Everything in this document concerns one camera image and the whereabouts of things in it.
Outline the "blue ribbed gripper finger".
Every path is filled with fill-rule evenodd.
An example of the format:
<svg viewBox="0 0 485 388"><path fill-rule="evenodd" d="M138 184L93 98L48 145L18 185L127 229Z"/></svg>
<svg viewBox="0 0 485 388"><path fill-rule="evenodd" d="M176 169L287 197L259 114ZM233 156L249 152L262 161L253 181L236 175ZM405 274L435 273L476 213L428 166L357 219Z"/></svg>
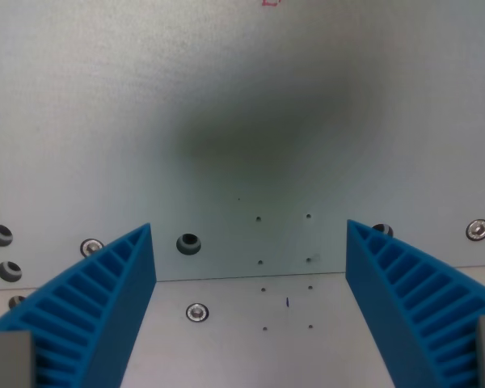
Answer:
<svg viewBox="0 0 485 388"><path fill-rule="evenodd" d="M3 314L0 332L32 335L38 387L118 387L156 281L144 224Z"/></svg>
<svg viewBox="0 0 485 388"><path fill-rule="evenodd" d="M484 285L353 220L345 277L395 386L479 386Z"/></svg>

